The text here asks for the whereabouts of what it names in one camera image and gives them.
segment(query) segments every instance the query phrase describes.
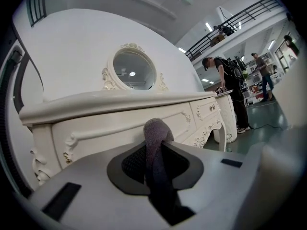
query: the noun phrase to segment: drawer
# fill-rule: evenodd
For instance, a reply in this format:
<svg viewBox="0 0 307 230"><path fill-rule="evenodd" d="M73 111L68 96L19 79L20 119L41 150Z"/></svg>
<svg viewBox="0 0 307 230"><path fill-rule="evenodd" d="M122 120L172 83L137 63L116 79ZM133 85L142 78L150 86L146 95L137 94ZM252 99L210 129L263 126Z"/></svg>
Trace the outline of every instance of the drawer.
<svg viewBox="0 0 307 230"><path fill-rule="evenodd" d="M182 144L203 148L206 144L210 133L215 129L222 127L222 117L219 112L215 112L213 115L207 118L206 123L201 126L194 134L182 142Z"/></svg>
<svg viewBox="0 0 307 230"><path fill-rule="evenodd" d="M170 127L177 142L186 140L196 131L189 103L63 121L52 127L61 166L65 168L71 161L93 153L143 141L143 126L155 117Z"/></svg>
<svg viewBox="0 0 307 230"><path fill-rule="evenodd" d="M210 115L214 115L218 112L220 107L214 97L190 102L191 110L195 119L196 128L200 128L211 118Z"/></svg>

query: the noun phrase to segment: sneaker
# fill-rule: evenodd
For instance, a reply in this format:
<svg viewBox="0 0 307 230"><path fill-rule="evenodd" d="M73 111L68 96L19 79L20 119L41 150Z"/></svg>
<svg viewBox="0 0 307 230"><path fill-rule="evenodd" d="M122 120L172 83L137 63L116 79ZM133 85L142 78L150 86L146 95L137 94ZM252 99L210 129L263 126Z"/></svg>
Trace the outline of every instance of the sneaker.
<svg viewBox="0 0 307 230"><path fill-rule="evenodd" d="M240 128L240 129L238 129L238 130L237 130L237 133L238 133L238 134L243 134L243 133L245 133L245 128Z"/></svg>

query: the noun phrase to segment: black pants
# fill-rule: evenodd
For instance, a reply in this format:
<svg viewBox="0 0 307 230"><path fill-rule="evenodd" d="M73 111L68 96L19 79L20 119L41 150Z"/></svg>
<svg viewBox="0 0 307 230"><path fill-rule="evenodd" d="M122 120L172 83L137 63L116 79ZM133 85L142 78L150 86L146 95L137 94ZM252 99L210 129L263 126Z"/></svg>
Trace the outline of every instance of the black pants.
<svg viewBox="0 0 307 230"><path fill-rule="evenodd" d="M231 84L227 84L226 88L228 90L233 90L230 93L231 99L233 100L234 111L237 117L237 124L239 128L247 128L248 124L248 113L246 111L246 107L244 105L244 96L242 91L240 90L239 82L234 82Z"/></svg>

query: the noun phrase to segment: white vanity table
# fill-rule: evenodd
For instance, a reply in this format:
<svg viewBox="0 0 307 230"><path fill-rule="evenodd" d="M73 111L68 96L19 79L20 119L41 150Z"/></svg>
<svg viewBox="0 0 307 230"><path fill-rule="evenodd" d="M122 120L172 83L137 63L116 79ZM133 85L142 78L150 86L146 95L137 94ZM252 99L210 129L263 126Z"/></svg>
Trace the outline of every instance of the white vanity table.
<svg viewBox="0 0 307 230"><path fill-rule="evenodd" d="M33 169L40 184L74 161L124 144L143 141L143 126L162 119L175 141L202 148L218 129L226 132L213 92L97 91L25 106L20 119L32 127Z"/></svg>

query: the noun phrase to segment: railing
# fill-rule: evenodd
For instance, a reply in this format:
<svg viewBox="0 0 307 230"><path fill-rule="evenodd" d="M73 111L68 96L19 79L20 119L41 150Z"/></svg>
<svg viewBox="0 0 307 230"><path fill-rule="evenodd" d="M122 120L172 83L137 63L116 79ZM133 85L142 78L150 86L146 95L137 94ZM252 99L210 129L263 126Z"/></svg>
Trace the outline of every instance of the railing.
<svg viewBox="0 0 307 230"><path fill-rule="evenodd" d="M276 0L260 0L254 3L209 32L186 51L186 56L189 57L190 61L195 60L201 56L207 48L213 47L223 40L223 37L217 37L221 34L220 30L226 31L228 35L236 33L247 22L256 20L258 16L266 12L271 12L277 7L281 7L281 5Z"/></svg>
<svg viewBox="0 0 307 230"><path fill-rule="evenodd" d="M47 16L45 0L27 0L27 8L31 27Z"/></svg>

